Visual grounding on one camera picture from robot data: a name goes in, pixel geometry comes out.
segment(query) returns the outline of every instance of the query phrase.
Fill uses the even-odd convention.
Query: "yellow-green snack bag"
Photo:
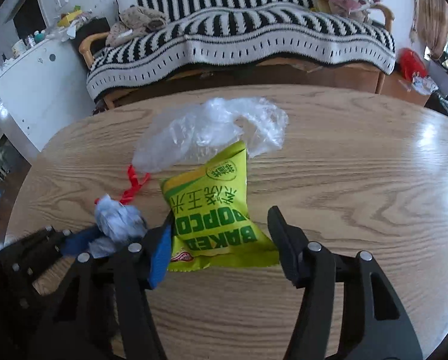
[[[249,219],[244,142],[161,189],[175,217],[170,271],[278,264],[274,243]]]

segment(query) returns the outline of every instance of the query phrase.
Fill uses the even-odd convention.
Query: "couch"
[[[376,93],[392,73],[396,55],[391,35],[393,13],[385,23],[368,25],[331,15],[322,0],[117,0],[119,11],[141,5],[165,12],[170,23],[160,31],[107,47],[94,58],[94,34],[79,47],[89,74],[91,98],[114,101],[159,80],[175,80],[213,68],[241,65],[321,66],[357,64],[376,71]]]

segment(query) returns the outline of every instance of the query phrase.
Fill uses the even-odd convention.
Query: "wooden table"
[[[448,119],[392,98],[309,86],[246,86],[179,93],[131,104],[64,128],[32,167],[7,239],[48,224],[78,230],[94,200],[118,197],[139,135],[167,107],[219,96],[267,96],[289,114],[284,148],[248,162],[251,218],[266,229],[278,205],[290,224],[333,252],[370,250],[407,309],[429,355],[448,332]],[[135,200],[151,226],[169,208],[155,174]],[[57,287],[69,259],[38,285]],[[281,268],[169,273],[149,294],[170,359],[281,359],[301,303]],[[337,287],[329,354],[337,348]]]

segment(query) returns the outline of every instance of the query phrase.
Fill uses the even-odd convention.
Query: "red ribbon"
[[[122,197],[119,200],[122,205],[131,203],[132,200],[134,200],[134,196],[136,195],[136,193],[138,193],[142,186],[150,180],[150,173],[146,173],[146,175],[142,179],[142,182],[139,183],[136,175],[136,170],[132,165],[129,165],[129,168],[127,168],[127,176],[129,177],[129,181],[131,182],[131,188],[125,190],[122,194]]]

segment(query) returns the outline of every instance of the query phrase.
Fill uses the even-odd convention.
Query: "black and white striped blanket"
[[[368,62],[387,74],[395,65],[393,37],[385,29],[312,12],[293,1],[253,8],[246,2],[245,8],[194,7],[190,14],[186,12],[189,3],[185,6],[180,12],[177,3],[175,12],[182,17],[174,17],[166,28],[106,48],[88,75],[91,97],[96,99],[110,88],[154,83],[189,64],[243,65],[282,54],[325,65]]]

